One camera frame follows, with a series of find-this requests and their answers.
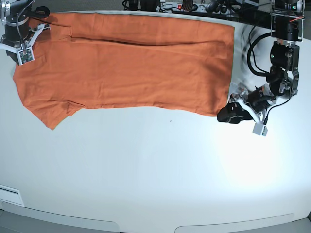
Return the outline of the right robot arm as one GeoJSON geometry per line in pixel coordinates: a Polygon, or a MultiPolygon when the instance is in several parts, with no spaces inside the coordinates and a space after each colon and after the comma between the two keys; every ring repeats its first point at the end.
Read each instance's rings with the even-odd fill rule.
{"type": "Polygon", "coordinates": [[[46,6],[32,9],[33,0],[2,0],[0,2],[0,19],[4,26],[4,39],[26,49],[30,37],[30,19],[44,19],[50,15],[46,6]]]}

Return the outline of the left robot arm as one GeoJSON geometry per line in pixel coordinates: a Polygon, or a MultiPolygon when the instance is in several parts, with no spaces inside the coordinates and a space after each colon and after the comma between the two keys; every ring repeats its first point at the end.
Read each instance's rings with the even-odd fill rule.
{"type": "Polygon", "coordinates": [[[277,100],[287,102],[297,94],[299,82],[299,53],[297,45],[303,39],[305,1],[271,1],[271,30],[249,42],[247,65],[258,77],[265,77],[267,84],[249,92],[242,89],[229,97],[229,102],[217,114],[219,122],[238,124],[253,120],[266,125],[272,109],[278,107],[277,100]],[[270,51],[270,71],[263,71],[256,65],[254,48],[261,40],[275,38],[270,51]]]}

